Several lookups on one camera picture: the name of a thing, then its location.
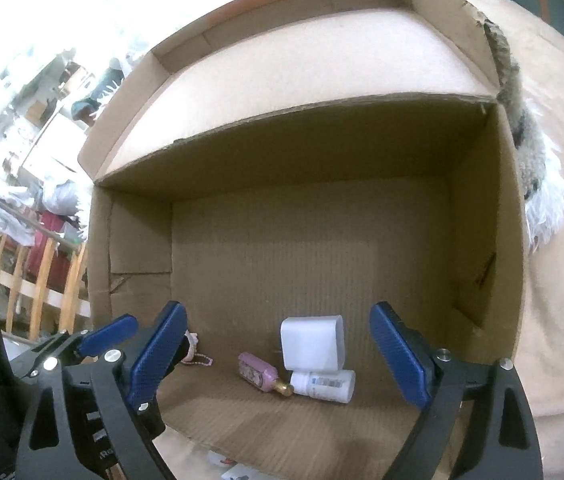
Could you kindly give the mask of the pink soft case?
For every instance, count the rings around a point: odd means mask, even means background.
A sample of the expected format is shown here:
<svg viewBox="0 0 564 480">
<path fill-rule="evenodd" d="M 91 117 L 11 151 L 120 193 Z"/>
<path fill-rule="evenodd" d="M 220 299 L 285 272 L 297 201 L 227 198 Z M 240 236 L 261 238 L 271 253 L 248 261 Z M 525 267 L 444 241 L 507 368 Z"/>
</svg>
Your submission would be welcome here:
<svg viewBox="0 0 564 480">
<path fill-rule="evenodd" d="M 213 359 L 198 351 L 199 337 L 197 333 L 186 330 L 184 339 L 178 350 L 179 362 L 184 365 L 210 367 Z"/>
</svg>

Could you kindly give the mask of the small white labelled bottle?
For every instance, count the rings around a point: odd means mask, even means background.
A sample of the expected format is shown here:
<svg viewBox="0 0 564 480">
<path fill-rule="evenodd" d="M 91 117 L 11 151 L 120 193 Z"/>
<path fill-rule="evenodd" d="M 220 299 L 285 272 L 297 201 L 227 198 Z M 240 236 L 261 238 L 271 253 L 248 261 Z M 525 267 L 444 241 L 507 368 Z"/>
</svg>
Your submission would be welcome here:
<svg viewBox="0 0 564 480">
<path fill-rule="evenodd" d="M 339 370 L 336 373 L 291 373 L 291 385 L 299 396 L 340 404 L 348 404 L 351 401 L 356 379 L 353 370 Z"/>
</svg>

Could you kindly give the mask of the white charger plug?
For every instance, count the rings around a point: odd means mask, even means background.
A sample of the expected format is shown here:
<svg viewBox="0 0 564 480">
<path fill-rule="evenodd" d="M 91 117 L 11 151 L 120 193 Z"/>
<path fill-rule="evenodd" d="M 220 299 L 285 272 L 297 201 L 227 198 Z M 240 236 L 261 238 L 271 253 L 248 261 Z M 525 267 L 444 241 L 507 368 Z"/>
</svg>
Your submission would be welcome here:
<svg viewBox="0 0 564 480">
<path fill-rule="evenodd" d="M 280 327 L 283 364 L 289 372 L 338 372 L 346 360 L 341 315 L 285 318 Z"/>
</svg>

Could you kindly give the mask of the pink perfume bottle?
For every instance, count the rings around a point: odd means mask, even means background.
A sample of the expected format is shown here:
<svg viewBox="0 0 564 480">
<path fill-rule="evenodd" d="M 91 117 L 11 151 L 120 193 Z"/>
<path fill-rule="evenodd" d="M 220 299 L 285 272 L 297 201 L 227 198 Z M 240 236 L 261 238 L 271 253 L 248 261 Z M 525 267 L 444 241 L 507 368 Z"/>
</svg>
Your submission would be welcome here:
<svg viewBox="0 0 564 480">
<path fill-rule="evenodd" d="M 237 358 L 239 376 L 261 392 L 276 392 L 281 396 L 292 396 L 294 388 L 284 382 L 277 369 L 249 352 L 242 352 Z"/>
</svg>

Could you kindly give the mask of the white red pill bottle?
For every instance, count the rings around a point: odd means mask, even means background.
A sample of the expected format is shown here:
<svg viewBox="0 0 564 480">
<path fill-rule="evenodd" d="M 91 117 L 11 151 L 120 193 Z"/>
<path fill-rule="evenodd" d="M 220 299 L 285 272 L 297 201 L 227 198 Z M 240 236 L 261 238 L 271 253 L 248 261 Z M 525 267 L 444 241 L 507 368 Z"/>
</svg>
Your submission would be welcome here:
<svg viewBox="0 0 564 480">
<path fill-rule="evenodd" d="M 225 455 L 213 451 L 208 451 L 207 458 L 209 460 L 209 463 L 212 464 L 213 466 L 217 466 L 224 469 L 229 469 L 236 465 L 235 460 L 232 460 L 231 458 L 228 458 Z"/>
</svg>

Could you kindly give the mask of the white remote control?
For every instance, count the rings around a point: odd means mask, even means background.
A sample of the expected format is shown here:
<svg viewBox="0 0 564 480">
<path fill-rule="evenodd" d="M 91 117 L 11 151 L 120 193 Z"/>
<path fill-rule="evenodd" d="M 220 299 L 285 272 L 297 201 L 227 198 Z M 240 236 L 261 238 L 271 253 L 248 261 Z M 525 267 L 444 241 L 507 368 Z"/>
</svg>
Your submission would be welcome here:
<svg viewBox="0 0 564 480">
<path fill-rule="evenodd" d="M 271 474 L 265 474 L 253 467 L 236 464 L 221 474 L 222 480 L 277 480 Z"/>
</svg>

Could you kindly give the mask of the wooden chair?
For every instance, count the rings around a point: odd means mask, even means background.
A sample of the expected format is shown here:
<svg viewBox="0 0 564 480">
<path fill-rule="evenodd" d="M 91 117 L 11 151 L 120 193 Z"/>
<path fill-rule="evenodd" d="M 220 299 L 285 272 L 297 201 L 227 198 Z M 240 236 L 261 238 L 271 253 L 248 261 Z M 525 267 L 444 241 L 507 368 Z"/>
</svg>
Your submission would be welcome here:
<svg viewBox="0 0 564 480">
<path fill-rule="evenodd" d="M 44 311 L 54 311 L 57 327 L 73 332 L 79 326 L 88 325 L 91 306 L 86 298 L 83 281 L 88 249 L 83 242 L 73 243 L 56 231 L 30 216 L 23 214 L 0 200 L 0 209 L 11 214 L 33 233 L 43 237 L 38 273 L 31 275 L 27 264 L 31 261 L 32 246 L 19 244 L 0 228 L 0 285 L 7 289 L 5 307 L 5 332 L 14 330 L 16 315 L 22 308 L 28 312 L 27 340 L 36 341 L 43 335 Z M 68 256 L 69 266 L 65 280 L 50 286 L 53 261 L 61 254 Z"/>
</svg>

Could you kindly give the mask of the brown cardboard box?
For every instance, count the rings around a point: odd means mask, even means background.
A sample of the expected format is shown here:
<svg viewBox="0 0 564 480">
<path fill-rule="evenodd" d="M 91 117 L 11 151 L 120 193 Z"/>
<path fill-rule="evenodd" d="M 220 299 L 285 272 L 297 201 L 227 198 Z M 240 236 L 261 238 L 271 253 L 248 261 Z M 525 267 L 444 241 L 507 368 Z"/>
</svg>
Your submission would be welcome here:
<svg viewBox="0 0 564 480">
<path fill-rule="evenodd" d="M 285 479 L 378 479 L 416 419 L 370 334 L 387 301 L 470 362 L 513 352 L 524 207 L 486 18 L 465 0 L 234 0 L 148 50 L 79 156 L 96 325 L 170 300 L 213 359 L 166 424 Z M 285 318 L 341 315 L 348 404 L 265 393 Z"/>
</svg>

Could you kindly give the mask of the furry black white blanket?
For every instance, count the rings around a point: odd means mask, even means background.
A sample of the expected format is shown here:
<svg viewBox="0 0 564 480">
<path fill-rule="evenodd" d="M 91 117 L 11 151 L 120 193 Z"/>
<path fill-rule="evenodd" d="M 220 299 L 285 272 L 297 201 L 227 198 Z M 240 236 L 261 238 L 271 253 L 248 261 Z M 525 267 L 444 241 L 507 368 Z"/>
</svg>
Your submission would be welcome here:
<svg viewBox="0 0 564 480">
<path fill-rule="evenodd" d="M 506 112 L 512 133 L 528 245 L 534 252 L 547 245 L 564 226 L 564 178 L 559 147 L 542 132 L 524 97 L 521 66 L 503 31 L 489 20 L 484 29 L 500 84 L 497 100 Z"/>
</svg>

